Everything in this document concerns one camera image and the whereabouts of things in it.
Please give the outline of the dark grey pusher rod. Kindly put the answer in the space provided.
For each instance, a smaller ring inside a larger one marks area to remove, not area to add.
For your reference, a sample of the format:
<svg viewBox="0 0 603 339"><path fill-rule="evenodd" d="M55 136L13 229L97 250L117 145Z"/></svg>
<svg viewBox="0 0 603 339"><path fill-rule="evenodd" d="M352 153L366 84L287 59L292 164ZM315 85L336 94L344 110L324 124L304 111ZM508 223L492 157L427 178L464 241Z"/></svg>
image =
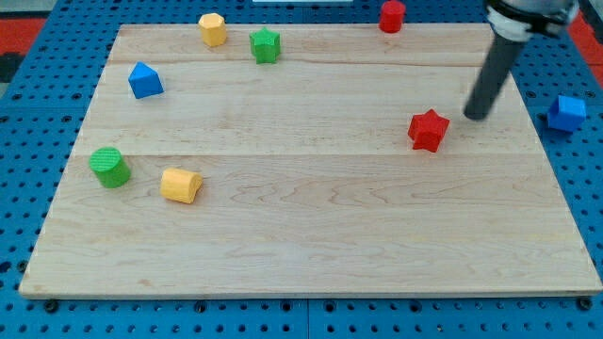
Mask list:
<svg viewBox="0 0 603 339"><path fill-rule="evenodd" d="M482 121L490 113L519 54L524 41L508 40L494 35L480 74L464 107L464 115L472 121Z"/></svg>

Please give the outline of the white and black rod mount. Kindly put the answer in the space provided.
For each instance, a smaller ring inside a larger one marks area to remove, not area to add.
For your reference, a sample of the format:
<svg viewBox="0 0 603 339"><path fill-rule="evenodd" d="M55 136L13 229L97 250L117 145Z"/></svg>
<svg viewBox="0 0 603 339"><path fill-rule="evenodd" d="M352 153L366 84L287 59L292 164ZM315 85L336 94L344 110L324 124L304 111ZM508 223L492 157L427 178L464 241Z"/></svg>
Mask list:
<svg viewBox="0 0 603 339"><path fill-rule="evenodd" d="M485 0L486 18L507 40L527 42L533 35L556 38L577 17L578 0Z"/></svg>

